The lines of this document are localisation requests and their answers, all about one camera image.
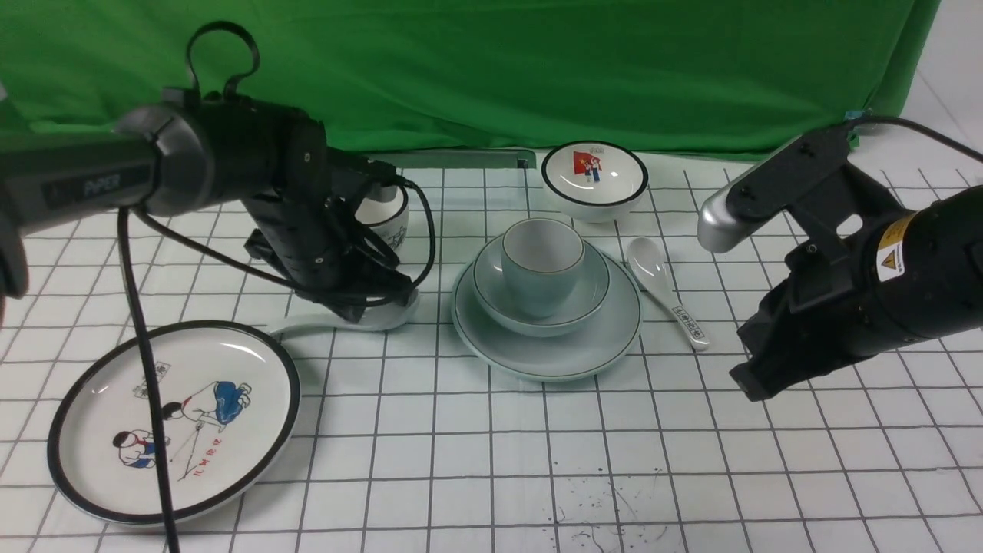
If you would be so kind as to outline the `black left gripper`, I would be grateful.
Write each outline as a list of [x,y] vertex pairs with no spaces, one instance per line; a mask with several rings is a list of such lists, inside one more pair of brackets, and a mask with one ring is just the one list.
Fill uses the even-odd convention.
[[357,220],[366,200],[400,191],[393,165],[330,147],[323,123],[292,106],[207,94],[201,111],[243,116],[273,141],[270,186],[243,200],[257,224],[249,255],[348,322],[372,306],[410,303],[413,286],[396,252]]

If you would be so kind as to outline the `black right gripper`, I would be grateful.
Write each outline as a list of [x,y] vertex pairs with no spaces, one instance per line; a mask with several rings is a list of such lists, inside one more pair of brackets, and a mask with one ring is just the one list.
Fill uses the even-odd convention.
[[749,359],[730,377],[752,402],[913,342],[879,295],[875,245],[909,214],[877,180],[847,165],[860,213],[832,233],[806,232],[786,255],[789,276],[738,330]]

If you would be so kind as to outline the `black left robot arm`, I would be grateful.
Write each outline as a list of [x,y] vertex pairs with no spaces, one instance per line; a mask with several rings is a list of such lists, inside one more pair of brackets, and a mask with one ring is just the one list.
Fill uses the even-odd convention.
[[212,92],[123,116],[112,133],[2,140],[2,294],[28,291],[22,238],[126,207],[179,217],[239,202],[256,227],[243,248],[299,297],[348,322],[406,305],[396,252],[358,221],[364,200],[398,189],[396,169],[326,143],[304,110]]

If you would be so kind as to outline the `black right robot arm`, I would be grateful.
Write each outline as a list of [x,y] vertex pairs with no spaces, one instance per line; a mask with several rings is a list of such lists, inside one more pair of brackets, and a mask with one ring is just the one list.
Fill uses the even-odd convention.
[[981,188],[910,210],[846,165],[789,212],[806,241],[738,329],[749,358],[730,370],[752,402],[981,325]]

